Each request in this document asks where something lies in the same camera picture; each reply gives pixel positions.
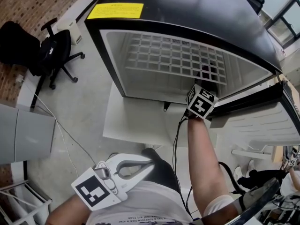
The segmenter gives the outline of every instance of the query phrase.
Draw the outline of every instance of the chair armrest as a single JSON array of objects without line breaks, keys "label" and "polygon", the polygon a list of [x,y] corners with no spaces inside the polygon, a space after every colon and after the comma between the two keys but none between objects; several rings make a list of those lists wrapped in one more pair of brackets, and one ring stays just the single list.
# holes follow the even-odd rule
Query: chair armrest
[{"label": "chair armrest", "polygon": [[53,18],[52,20],[46,22],[42,27],[41,27],[41,31],[43,31],[45,28],[48,30],[48,33],[50,36],[53,36],[53,31],[51,28],[51,25],[57,22],[57,18]]}]

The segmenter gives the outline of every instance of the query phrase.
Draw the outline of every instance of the yellow warning label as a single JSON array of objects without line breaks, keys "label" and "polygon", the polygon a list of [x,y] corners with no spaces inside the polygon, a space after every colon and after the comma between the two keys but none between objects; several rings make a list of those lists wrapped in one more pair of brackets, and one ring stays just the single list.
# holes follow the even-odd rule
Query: yellow warning label
[{"label": "yellow warning label", "polygon": [[140,18],[143,6],[143,3],[125,2],[97,4],[91,11],[88,19],[114,17]]}]

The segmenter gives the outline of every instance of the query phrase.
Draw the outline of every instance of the white cable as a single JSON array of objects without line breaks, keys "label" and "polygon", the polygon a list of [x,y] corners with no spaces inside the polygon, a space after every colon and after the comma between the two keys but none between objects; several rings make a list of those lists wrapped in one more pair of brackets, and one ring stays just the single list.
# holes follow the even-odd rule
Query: white cable
[{"label": "white cable", "polygon": [[58,121],[57,121],[57,119],[56,119],[56,116],[53,114],[53,112],[51,112],[51,110],[46,106],[46,104],[38,97],[38,95],[35,94],[35,92],[33,92],[33,91],[27,86],[26,83],[24,83],[24,80],[23,80],[23,84],[25,84],[25,86],[30,90],[30,92],[32,92],[35,96],[37,96],[37,99],[45,106],[45,108],[47,108],[47,110],[48,110],[48,111],[52,114],[52,116],[54,117],[55,122],[56,122],[56,124],[57,124],[57,126],[58,126],[58,128],[59,128],[59,130],[60,130],[60,134],[61,134],[61,136],[62,136],[62,140],[63,140],[63,142],[64,142],[64,144],[65,144],[66,149],[67,149],[67,154],[68,154],[68,156],[69,156],[70,162],[72,163],[73,167],[74,167],[75,170],[76,170],[76,175],[77,175],[77,177],[79,177],[79,176],[78,176],[77,168],[75,167],[75,165],[74,165],[74,163],[72,162],[72,159],[71,159],[71,157],[70,157],[69,149],[68,149],[68,147],[67,147],[67,145],[66,145],[64,135],[63,135],[63,133],[62,133],[62,130],[61,130],[61,128],[60,128],[60,125],[58,124]]},{"label": "white cable", "polygon": [[9,197],[13,197],[13,198],[15,198],[16,200],[19,200],[20,202],[23,202],[24,204],[27,204],[27,205],[29,205],[29,206],[32,206],[32,207],[35,207],[35,208],[37,207],[36,205],[33,205],[33,204],[29,203],[29,202],[26,202],[26,201],[22,200],[21,198],[18,198],[18,197],[14,196],[14,195],[12,195],[12,194],[10,194],[10,193],[5,193],[5,192],[2,192],[2,191],[0,191],[0,193],[1,193],[1,194],[4,194],[4,195],[6,195],[6,196],[9,196]]}]

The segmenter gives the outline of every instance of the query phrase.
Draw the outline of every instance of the open fridge door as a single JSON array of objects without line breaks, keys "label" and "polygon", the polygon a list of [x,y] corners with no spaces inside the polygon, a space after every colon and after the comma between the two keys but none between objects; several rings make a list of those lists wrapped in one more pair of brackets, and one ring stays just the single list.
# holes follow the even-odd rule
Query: open fridge door
[{"label": "open fridge door", "polygon": [[300,144],[299,95],[279,81],[249,96],[220,105],[208,116],[210,128],[242,148]]}]

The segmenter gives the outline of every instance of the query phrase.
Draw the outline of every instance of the person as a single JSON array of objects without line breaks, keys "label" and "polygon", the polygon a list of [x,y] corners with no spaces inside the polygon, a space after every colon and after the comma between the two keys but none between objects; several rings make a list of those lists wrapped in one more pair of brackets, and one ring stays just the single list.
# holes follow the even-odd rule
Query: person
[{"label": "person", "polygon": [[261,187],[270,179],[277,178],[281,184],[280,191],[278,191],[278,193],[280,192],[282,196],[288,196],[300,191],[300,171],[295,171],[293,167],[290,168],[289,171],[257,171],[254,167],[254,161],[251,160],[248,165],[246,177],[243,177],[240,166],[234,170],[233,175],[238,184],[248,189],[252,189],[256,186]]},{"label": "person", "polygon": [[[238,213],[234,206],[229,205],[233,199],[229,196],[207,128],[200,118],[188,120],[187,126],[189,173],[195,203],[203,217],[216,211],[220,214],[219,219],[222,222],[214,224],[225,224]],[[142,154],[154,160],[155,168],[145,180],[127,193],[127,200],[91,212],[84,202],[74,195],[51,212],[46,224],[165,225],[173,223],[181,225],[192,222],[192,218],[183,206],[172,167],[153,149],[145,149]],[[221,209],[225,206],[229,207],[227,211]]]}]

